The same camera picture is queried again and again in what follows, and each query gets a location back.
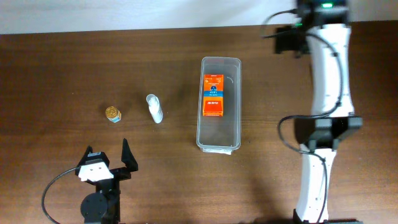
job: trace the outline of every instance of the gold lid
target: gold lid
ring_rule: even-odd
[[[107,118],[115,118],[118,115],[119,111],[114,106],[110,106],[105,110],[105,114]]]

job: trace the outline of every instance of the blue label stripe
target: blue label stripe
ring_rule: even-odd
[[[223,91],[205,91],[204,96],[221,96],[224,97]]]

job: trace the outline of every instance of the orange package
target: orange package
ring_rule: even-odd
[[[203,115],[223,116],[224,75],[205,75],[203,84]]]

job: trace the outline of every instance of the plastic container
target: plastic container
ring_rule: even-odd
[[[224,75],[224,115],[203,116],[203,77]],[[205,57],[201,62],[197,145],[203,152],[231,154],[241,146],[241,61]]]

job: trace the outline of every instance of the green light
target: green light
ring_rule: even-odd
[[[331,7],[333,7],[333,3],[323,3],[322,4],[322,8],[330,9]]]

